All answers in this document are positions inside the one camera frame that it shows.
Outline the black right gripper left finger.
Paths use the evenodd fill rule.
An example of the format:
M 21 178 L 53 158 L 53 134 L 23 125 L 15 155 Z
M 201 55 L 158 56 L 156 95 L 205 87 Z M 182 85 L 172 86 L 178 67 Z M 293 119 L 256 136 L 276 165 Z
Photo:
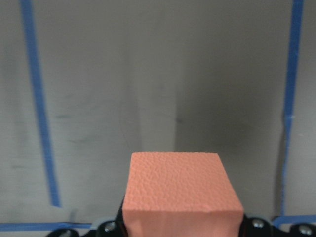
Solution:
M 122 214 L 123 202 L 124 200 L 122 200 L 114 220 L 103 222 L 98 226 L 98 237 L 128 237 Z

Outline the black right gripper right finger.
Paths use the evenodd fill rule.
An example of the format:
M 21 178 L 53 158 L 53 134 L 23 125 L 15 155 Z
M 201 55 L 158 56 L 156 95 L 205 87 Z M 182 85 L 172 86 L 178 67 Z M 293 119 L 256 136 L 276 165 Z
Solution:
M 265 219 L 258 216 L 244 214 L 239 228 L 239 237 L 271 237 L 271 225 Z

